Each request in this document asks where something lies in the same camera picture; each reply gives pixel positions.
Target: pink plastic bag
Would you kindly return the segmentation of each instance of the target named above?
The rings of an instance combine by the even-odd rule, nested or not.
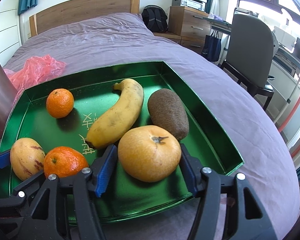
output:
[[[59,77],[65,67],[65,62],[57,61],[50,55],[45,55],[43,57],[31,57],[27,59],[23,69],[18,72],[4,69],[9,80],[18,91],[13,102],[13,107],[23,90]]]

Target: metal bolt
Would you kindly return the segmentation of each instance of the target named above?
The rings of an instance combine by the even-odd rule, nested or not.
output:
[[[48,176],[48,179],[49,179],[49,180],[55,180],[56,178],[57,178],[56,174],[50,174],[50,175]]]
[[[88,173],[90,173],[90,171],[91,171],[91,169],[89,167],[82,169],[82,173],[84,173],[84,174],[88,174]]]
[[[211,173],[212,170],[211,170],[209,167],[203,167],[203,168],[202,168],[202,172],[203,172],[203,173]]]
[[[24,197],[24,196],[25,196],[25,193],[24,193],[23,191],[19,191],[18,196],[19,196],[19,197]]]
[[[238,173],[238,174],[237,174],[237,178],[238,178],[239,180],[244,180],[244,179],[246,178],[246,175],[244,175],[243,173]]]

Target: brown fuzzy kiwi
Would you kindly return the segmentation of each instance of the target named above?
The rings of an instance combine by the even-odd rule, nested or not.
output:
[[[148,111],[153,124],[167,130],[177,140],[188,135],[188,116],[175,92],[166,88],[154,92],[148,100]]]

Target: metallic green tray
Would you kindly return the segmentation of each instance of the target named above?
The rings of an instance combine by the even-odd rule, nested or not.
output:
[[[164,62],[143,62],[91,69],[63,76],[23,92],[3,134],[0,151],[10,149],[21,137],[31,137],[43,150],[69,146],[84,154],[89,164],[102,150],[88,148],[84,142],[88,127],[119,98],[112,85],[125,78],[138,81],[145,94],[142,112],[134,127],[151,124],[147,109],[150,95],[158,89],[174,90],[183,101],[190,132],[181,142],[192,156],[220,174],[231,174],[243,159],[223,128],[191,88]],[[63,119],[54,119],[46,111],[47,95],[66,88],[74,95],[74,109]],[[21,181],[11,167],[0,170],[0,198],[8,197]],[[164,211],[191,198],[179,167],[168,178],[156,183],[138,181],[124,172],[118,163],[107,191],[96,199],[102,223],[146,216]],[[75,223],[72,196],[68,198],[69,220]]]

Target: bed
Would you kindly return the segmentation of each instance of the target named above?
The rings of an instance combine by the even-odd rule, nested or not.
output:
[[[298,178],[282,137],[262,107],[214,64],[168,39],[155,37],[138,15],[139,0],[79,2],[71,0],[32,16],[32,38],[5,68],[18,71],[27,58],[46,54],[67,63],[64,75],[164,60],[205,102],[238,148],[245,160],[238,171],[254,187],[282,239],[299,214]],[[100,11],[97,7],[102,2],[105,7]],[[198,200],[193,199],[150,217],[106,225],[107,239],[187,239],[197,205]],[[225,209],[223,199],[215,239],[222,238]]]

